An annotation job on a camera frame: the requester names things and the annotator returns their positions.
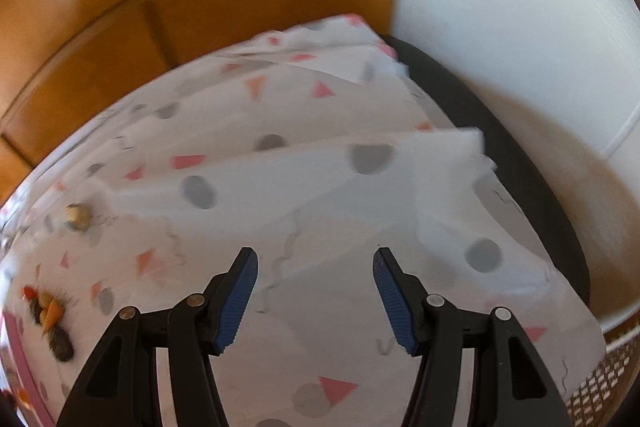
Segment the dark brown mangosteen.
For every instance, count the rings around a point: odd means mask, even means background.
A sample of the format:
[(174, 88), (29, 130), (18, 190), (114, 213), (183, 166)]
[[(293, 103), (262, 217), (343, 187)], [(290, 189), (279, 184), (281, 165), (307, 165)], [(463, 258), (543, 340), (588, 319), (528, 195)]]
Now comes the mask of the dark brown mangosteen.
[(75, 349), (70, 336), (63, 327), (55, 325), (47, 332), (49, 349), (56, 361), (66, 363), (75, 355)]

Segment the yellow round fruit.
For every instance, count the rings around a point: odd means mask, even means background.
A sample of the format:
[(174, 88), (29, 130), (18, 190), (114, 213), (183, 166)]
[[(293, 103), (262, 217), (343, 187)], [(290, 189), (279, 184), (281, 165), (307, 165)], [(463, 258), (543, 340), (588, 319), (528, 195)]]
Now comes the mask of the yellow round fruit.
[(90, 205), (80, 202), (65, 207), (65, 225), (76, 232), (88, 231), (92, 225), (93, 211)]

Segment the wicker basket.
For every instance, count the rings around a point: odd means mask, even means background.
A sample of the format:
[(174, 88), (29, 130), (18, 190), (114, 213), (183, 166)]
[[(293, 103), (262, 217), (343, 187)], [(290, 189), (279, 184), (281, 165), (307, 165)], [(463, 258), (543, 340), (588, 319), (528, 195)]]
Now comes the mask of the wicker basket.
[(566, 401), (574, 426), (612, 426), (639, 376), (639, 327), (606, 346), (606, 355)]

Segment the pink tray box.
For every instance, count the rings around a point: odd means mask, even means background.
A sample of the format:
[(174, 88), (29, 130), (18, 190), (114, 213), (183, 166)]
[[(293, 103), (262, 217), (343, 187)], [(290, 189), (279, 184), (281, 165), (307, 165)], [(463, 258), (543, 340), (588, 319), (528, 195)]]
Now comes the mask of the pink tray box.
[(15, 400), (17, 417), (25, 426), (54, 427), (21, 344), (17, 318), (1, 313), (1, 374)]

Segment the white patterned tablecloth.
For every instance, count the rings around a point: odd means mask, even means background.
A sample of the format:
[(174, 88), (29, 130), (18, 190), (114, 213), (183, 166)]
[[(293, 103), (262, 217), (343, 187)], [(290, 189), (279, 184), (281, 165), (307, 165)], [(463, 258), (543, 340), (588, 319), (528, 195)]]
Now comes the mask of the white patterned tablecloth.
[[(563, 397), (600, 326), (495, 174), (363, 22), (337, 16), (208, 54), (58, 146), (2, 212), (6, 309), (52, 417), (116, 313), (172, 307), (256, 251), (234, 343), (213, 363), (232, 425), (395, 426), (418, 361), (372, 277), (390, 248), (457, 307), (510, 309)], [(65, 225), (90, 205), (92, 225)], [(56, 361), (53, 299), (75, 355)]]

